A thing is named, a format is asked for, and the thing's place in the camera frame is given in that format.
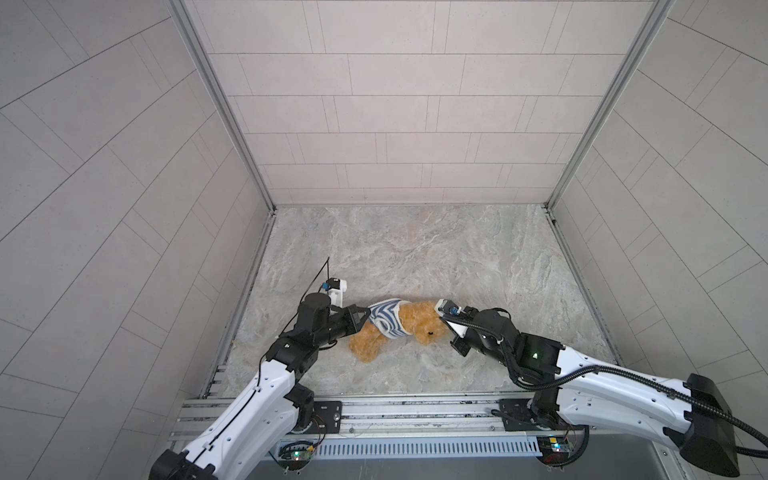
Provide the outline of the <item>blue white striped knit sweater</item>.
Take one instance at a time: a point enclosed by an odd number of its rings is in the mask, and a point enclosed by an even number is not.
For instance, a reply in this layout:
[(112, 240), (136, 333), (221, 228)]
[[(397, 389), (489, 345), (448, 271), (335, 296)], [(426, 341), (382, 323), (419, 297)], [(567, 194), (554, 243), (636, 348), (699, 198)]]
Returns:
[(400, 309), (409, 301), (392, 298), (369, 306), (369, 321), (388, 339), (398, 339), (411, 336), (406, 330), (401, 318)]

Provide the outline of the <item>brown teddy bear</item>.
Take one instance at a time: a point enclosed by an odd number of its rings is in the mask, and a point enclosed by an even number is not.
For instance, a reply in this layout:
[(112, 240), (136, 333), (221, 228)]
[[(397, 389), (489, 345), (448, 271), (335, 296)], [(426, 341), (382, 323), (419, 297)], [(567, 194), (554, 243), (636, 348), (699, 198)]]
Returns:
[(410, 302), (387, 299), (369, 306), (370, 316), (349, 342), (352, 354), (363, 363), (372, 362), (389, 340), (413, 337), (427, 346), (451, 330), (439, 317), (433, 301)]

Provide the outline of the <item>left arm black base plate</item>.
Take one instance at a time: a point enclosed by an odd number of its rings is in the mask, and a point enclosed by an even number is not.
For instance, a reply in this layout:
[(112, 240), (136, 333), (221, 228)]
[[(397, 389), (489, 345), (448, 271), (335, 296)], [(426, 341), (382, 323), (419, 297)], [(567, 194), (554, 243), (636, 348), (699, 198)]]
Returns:
[(315, 401), (298, 410), (297, 424), (292, 434), (338, 434), (342, 418), (341, 401)]

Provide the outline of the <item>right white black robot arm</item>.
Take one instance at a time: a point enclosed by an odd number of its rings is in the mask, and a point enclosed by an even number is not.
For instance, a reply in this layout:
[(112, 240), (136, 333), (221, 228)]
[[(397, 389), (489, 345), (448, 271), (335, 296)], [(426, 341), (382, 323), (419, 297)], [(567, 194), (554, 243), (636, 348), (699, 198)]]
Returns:
[(740, 474), (735, 427), (711, 379), (654, 377), (596, 360), (546, 337), (523, 333), (502, 308), (442, 300), (435, 308), (461, 355), (498, 360), (513, 384), (533, 393), (533, 420), (547, 428), (600, 427), (658, 442), (689, 464), (722, 477)]

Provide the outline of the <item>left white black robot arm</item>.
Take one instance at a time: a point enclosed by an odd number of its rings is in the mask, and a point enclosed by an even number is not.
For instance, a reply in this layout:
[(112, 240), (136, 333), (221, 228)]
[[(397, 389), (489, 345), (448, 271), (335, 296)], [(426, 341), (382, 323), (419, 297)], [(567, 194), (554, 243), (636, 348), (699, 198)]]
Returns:
[(360, 332), (366, 307), (340, 307), (326, 293), (299, 304), (296, 323), (267, 351), (257, 374), (228, 408), (180, 453), (164, 451), (151, 479), (245, 479), (268, 450), (314, 412), (314, 392), (299, 383), (322, 347)]

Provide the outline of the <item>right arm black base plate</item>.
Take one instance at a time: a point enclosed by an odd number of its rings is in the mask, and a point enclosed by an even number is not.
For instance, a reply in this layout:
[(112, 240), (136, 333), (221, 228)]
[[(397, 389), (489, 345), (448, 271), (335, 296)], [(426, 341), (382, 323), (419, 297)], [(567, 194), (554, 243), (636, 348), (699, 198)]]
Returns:
[(584, 426), (572, 425), (557, 415), (536, 415), (529, 408), (529, 399), (501, 399), (490, 413), (502, 421), (506, 432), (515, 431), (582, 431)]

